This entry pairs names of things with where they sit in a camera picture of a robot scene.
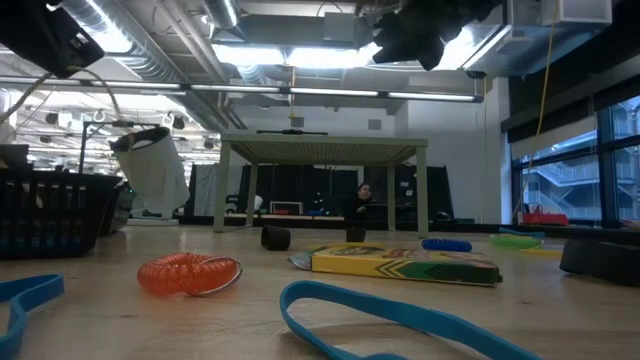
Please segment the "glass window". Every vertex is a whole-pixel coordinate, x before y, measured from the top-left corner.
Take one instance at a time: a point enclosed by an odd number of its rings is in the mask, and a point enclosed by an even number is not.
[[[640,220],[640,146],[616,151],[618,217]]]
[[[640,134],[640,96],[623,101],[611,108],[614,139]]]
[[[553,156],[553,155],[558,155],[558,154],[563,154],[569,151],[573,151],[573,150],[577,150],[577,149],[583,149],[586,147],[595,147],[596,144],[598,142],[598,133],[596,130],[593,131],[589,131],[587,133],[584,133],[582,135],[578,135],[572,139],[569,140],[565,140],[561,143],[557,143],[553,146],[549,146],[547,148],[544,149],[540,149],[538,152],[536,152],[536,154],[533,156],[533,159],[540,159],[540,158],[545,158],[547,156]],[[521,158],[522,162],[528,162],[529,161],[529,155],[524,156]]]
[[[522,171],[528,177],[523,203],[572,220],[601,220],[598,158],[586,156]]]

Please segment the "red object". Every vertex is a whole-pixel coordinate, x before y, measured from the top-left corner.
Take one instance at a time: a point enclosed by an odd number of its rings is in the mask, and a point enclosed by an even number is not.
[[[159,296],[186,292],[192,295],[217,289],[234,279],[238,263],[233,259],[220,259],[213,255],[178,253],[145,263],[138,269],[140,286]]]
[[[522,215],[523,224],[569,226],[569,218],[565,214],[545,214],[542,205],[533,207],[533,214]]]

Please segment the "white table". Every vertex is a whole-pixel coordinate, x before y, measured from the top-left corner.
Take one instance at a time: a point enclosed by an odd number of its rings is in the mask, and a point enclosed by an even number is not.
[[[251,163],[249,196],[256,195],[260,164],[351,165],[387,168],[387,220],[395,230],[395,167],[412,156],[417,165],[418,236],[427,236],[427,147],[426,139],[346,137],[321,135],[223,134],[219,178],[216,183],[213,230],[224,228],[225,198],[229,182],[231,150]],[[253,201],[247,203],[247,225],[253,224]]]

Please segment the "white lamp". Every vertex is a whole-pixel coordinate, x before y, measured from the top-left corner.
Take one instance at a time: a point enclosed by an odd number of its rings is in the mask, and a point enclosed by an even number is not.
[[[122,136],[111,143],[116,159],[150,213],[162,214],[149,223],[130,221],[131,225],[173,225],[173,210],[189,199],[184,168],[169,129],[158,127]]]

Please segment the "person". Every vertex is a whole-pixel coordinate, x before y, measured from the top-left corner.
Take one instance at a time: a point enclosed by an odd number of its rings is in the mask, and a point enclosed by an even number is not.
[[[366,220],[366,205],[370,204],[371,201],[371,186],[367,183],[360,184],[356,196],[347,199],[343,203],[342,213],[345,220]]]

